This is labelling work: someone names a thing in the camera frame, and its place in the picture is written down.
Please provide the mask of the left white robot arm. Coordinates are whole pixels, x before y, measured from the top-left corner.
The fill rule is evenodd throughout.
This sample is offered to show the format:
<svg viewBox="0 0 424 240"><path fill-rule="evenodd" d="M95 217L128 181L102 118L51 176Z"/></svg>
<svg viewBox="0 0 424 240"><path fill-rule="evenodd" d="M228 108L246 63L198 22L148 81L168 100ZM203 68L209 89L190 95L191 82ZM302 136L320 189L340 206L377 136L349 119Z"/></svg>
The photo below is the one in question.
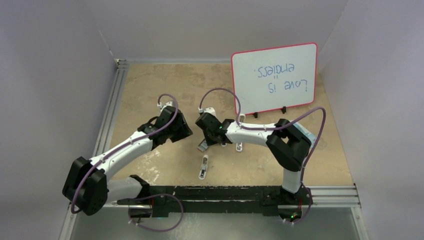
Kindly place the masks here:
<svg viewBox="0 0 424 240"><path fill-rule="evenodd" d="M125 141L110 150L85 159L80 156L70 167L62 194L71 203L73 214L97 213L113 196L108 185L111 178L138 157L171 140L173 143L193 134L181 110L172 105L142 124Z"/></svg>

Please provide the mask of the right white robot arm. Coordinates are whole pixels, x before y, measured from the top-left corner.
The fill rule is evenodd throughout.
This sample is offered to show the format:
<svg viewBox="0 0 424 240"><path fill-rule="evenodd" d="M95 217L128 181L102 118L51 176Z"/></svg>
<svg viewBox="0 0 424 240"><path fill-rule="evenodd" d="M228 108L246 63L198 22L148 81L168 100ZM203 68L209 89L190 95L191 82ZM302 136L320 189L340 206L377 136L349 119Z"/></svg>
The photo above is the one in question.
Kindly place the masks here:
<svg viewBox="0 0 424 240"><path fill-rule="evenodd" d="M280 196L288 204L300 198L302 185L302 169L309 156L311 140L293 124L275 130L291 122L281 118L277 123L244 124L244 129L233 119L220 122L211 113L201 113L195 124L202 130L208 146L214 144L253 144L267 147L280 166L283 167L283 181Z"/></svg>

